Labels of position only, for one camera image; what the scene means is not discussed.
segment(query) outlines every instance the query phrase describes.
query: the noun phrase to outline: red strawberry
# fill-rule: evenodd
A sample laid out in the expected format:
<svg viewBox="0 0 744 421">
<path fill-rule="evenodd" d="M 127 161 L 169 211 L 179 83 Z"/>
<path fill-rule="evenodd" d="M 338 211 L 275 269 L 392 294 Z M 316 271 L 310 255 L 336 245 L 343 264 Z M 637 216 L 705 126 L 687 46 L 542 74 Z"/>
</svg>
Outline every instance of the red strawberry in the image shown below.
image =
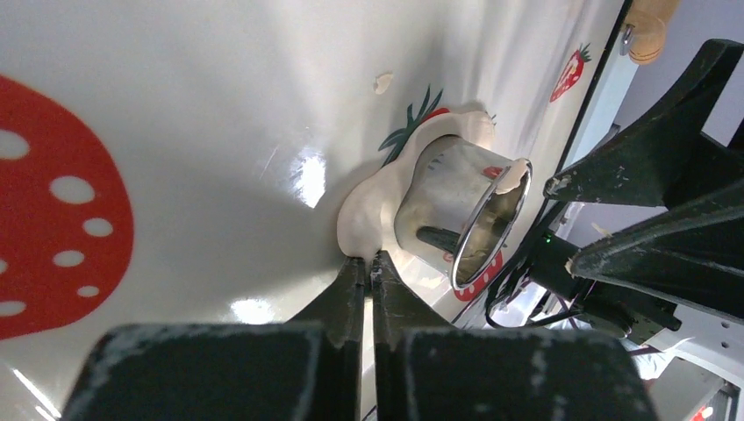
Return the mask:
<svg viewBox="0 0 744 421">
<path fill-rule="evenodd" d="M 584 47 L 579 46 L 573 55 L 571 55 L 569 62 L 566 63 L 566 67 L 563 69 L 561 78 L 558 79 L 558 83 L 556 83 L 555 89 L 553 89 L 553 95 L 550 96 L 551 103 L 560 98 L 563 92 L 569 90 L 578 82 L 583 72 L 584 63 L 591 61 L 589 45 L 587 44 Z"/>
<path fill-rule="evenodd" d="M 501 270 L 501 267 L 504 265 L 504 260 L 501 256 L 501 252 L 496 253 L 496 257 L 493 258 L 493 260 L 490 261 L 490 264 L 485 268 L 485 270 L 478 276 L 475 282 L 473 282 L 472 285 L 467 287 L 466 289 L 462 291 L 455 291 L 454 296 L 457 297 L 460 301 L 470 302 L 475 297 L 478 296 L 478 294 L 483 291 L 483 289 L 488 285 L 488 283 L 498 275 L 498 271 Z"/>
<path fill-rule="evenodd" d="M 51 99 L 0 76 L 0 339 L 95 310 L 132 255 L 132 210 L 104 145 Z"/>
<path fill-rule="evenodd" d="M 488 168 L 485 168 L 483 170 L 483 175 L 485 175 L 485 176 L 487 176 L 487 177 L 489 177 L 490 179 L 493 180 L 496 177 L 498 177 L 498 175 L 501 174 L 502 171 L 504 171 L 503 168 L 499 168 L 499 167 L 488 167 Z"/>
<path fill-rule="evenodd" d="M 434 110 L 434 111 L 432 111 L 431 114 L 429 114 L 428 116 L 424 117 L 424 119 L 421 120 L 421 123 L 424 123 L 429 118 L 437 117 L 437 116 L 439 116 L 441 114 L 447 114 L 448 112 L 449 112 L 449 109 L 448 108 L 444 108 L 444 107 L 442 107 L 442 108 L 440 108 L 438 110 Z"/>
</svg>

